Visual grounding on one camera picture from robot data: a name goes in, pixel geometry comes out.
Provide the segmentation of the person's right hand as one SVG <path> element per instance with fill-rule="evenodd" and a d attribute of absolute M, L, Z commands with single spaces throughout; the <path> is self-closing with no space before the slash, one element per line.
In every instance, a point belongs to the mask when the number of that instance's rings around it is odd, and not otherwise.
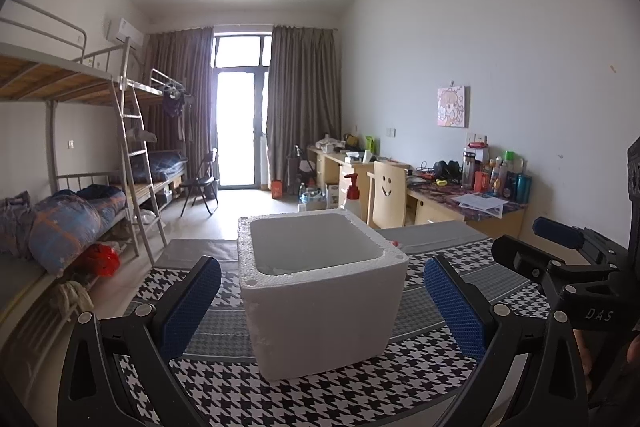
<path fill-rule="evenodd" d="M 573 333 L 576 339 L 580 358 L 582 359 L 582 370 L 584 371 L 585 376 L 588 377 L 592 369 L 592 356 L 586 343 L 586 336 L 579 329 L 574 329 Z M 634 337 L 634 340 L 631 341 L 631 344 L 628 347 L 627 354 L 626 354 L 626 363 L 630 367 L 633 367 L 634 369 L 638 369 L 639 359 L 640 359 L 640 336 L 637 335 L 636 337 Z"/>

